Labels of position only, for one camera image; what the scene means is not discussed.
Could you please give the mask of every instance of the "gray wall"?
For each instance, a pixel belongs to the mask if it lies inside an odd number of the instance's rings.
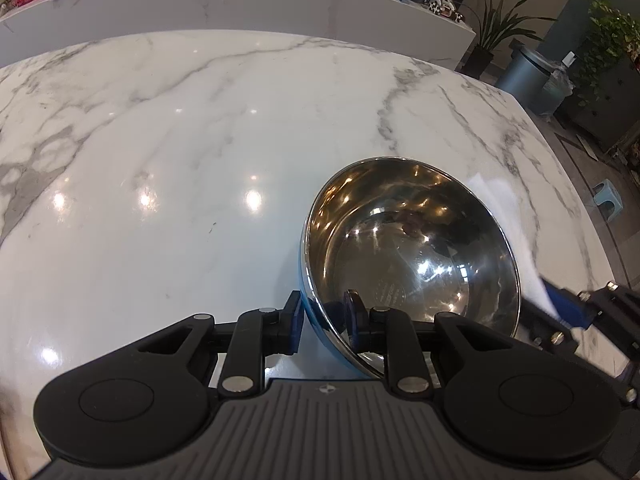
[[[614,7],[640,18],[640,0],[609,0]],[[589,29],[589,0],[569,0],[549,29],[538,51],[551,59],[561,60],[569,51],[580,47]]]

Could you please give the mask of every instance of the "gray trash can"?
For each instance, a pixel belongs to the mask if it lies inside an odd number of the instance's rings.
[[[530,102],[529,109],[536,115],[549,118],[558,110],[562,101],[574,93],[574,87],[565,71],[555,70],[542,92]]]
[[[500,76],[495,86],[510,93],[523,107],[527,107],[540,94],[551,74],[560,67],[560,64],[547,59],[520,42],[516,43],[511,57],[513,59],[507,70]]]

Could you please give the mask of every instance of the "black plastic mount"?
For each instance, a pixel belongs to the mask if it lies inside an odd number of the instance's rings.
[[[220,403],[264,391],[264,357],[298,350],[299,291],[282,310],[246,312],[216,324],[196,314],[55,378],[38,395],[33,418],[52,458],[120,467],[184,446]],[[219,384],[209,388],[218,353]]]
[[[537,346],[455,314],[429,323],[368,310],[348,291],[334,307],[356,352],[385,357],[382,384],[264,384],[264,357],[298,349],[297,291],[283,310],[235,323],[196,314],[41,391],[34,421],[55,460],[37,478],[628,479],[640,468],[640,411],[628,390],[637,340],[617,323],[636,322],[640,302],[607,290],[620,297],[574,298],[632,357],[617,379],[576,357],[570,331],[530,304],[521,322]],[[208,388],[219,352],[218,389]]]
[[[455,314],[428,323],[388,308],[367,311],[352,290],[344,304],[351,347],[385,357],[386,386],[396,396],[415,399],[399,381],[426,380],[422,352],[431,352],[443,388],[434,394],[429,380],[421,397],[433,397],[474,450],[525,468],[557,470],[598,457],[621,478],[638,471],[640,413],[629,408],[626,384],[575,356],[570,330],[532,304],[525,301],[521,323],[537,346]]]

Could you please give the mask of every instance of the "bowl rim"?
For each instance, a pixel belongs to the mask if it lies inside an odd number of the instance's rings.
[[[347,344],[347,342],[344,341],[344,339],[342,339],[340,334],[338,334],[333,323],[329,319],[325,309],[322,307],[322,303],[318,297],[318,289],[314,284],[313,278],[311,277],[311,269],[310,269],[309,254],[308,254],[308,240],[310,235],[311,215],[313,211],[316,209],[316,205],[318,204],[320,197],[324,195],[324,192],[328,189],[329,185],[331,185],[335,181],[335,179],[338,178],[341,174],[345,173],[348,170],[351,170],[352,168],[355,168],[356,166],[360,166],[362,164],[367,164],[377,160],[402,160],[403,162],[418,164],[419,166],[427,168],[428,170],[435,171],[436,173],[439,173],[440,175],[460,184],[460,186],[462,186],[463,189],[465,189],[468,193],[471,194],[471,196],[473,196],[476,200],[478,200],[478,202],[482,204],[482,207],[484,207],[485,211],[489,213],[489,216],[493,219],[494,224],[496,225],[496,227],[500,231],[500,234],[502,235],[502,239],[504,240],[507,246],[507,250],[509,251],[509,255],[511,256],[511,261],[513,263],[513,270],[516,278],[516,283],[515,283],[516,296],[518,299],[516,321],[514,323],[513,331],[511,332],[511,335],[510,335],[510,337],[514,337],[516,334],[516,330],[518,329],[518,324],[520,322],[520,309],[522,307],[522,288],[520,285],[520,273],[518,271],[518,263],[513,254],[513,250],[511,249],[509,240],[506,234],[504,233],[504,230],[502,229],[500,224],[498,224],[498,221],[495,219],[495,216],[493,215],[493,213],[491,213],[491,211],[486,206],[486,204],[482,200],[480,200],[474,194],[474,192],[471,191],[463,182],[460,182],[455,177],[450,176],[450,174],[440,170],[439,168],[432,166],[431,164],[427,164],[426,162],[421,162],[420,160],[415,160],[413,158],[406,158],[404,156],[372,156],[369,158],[363,158],[362,160],[358,160],[356,162],[353,162],[352,164],[349,164],[348,166],[345,166],[341,170],[334,173],[331,176],[331,178],[329,178],[326,181],[324,186],[322,186],[322,189],[318,192],[318,194],[316,195],[316,198],[313,201],[313,204],[311,206],[311,209],[309,210],[309,213],[306,215],[305,225],[302,231],[302,240],[300,244],[300,270],[302,272],[302,280],[303,280],[303,285],[305,289],[303,291],[303,297],[305,299],[305,306],[307,307],[307,314],[309,316],[309,321],[311,322],[311,325],[314,326],[314,330],[316,331],[316,333],[322,338],[321,333],[319,333],[319,330],[321,330],[322,334],[324,335],[324,339],[326,339],[332,347],[337,349],[340,352],[340,354],[343,357],[345,357],[350,364],[355,366],[362,373],[374,378],[383,377],[383,374],[381,374],[379,370],[372,367],[365,359],[363,359],[360,356],[360,354],[357,354],[356,352],[354,352],[351,349],[351,347]]]

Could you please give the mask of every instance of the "plastic bag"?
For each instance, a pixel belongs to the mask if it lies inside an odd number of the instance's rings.
[[[550,121],[562,101],[574,93],[574,88],[575,85],[564,70],[555,70],[529,108],[536,115]]]

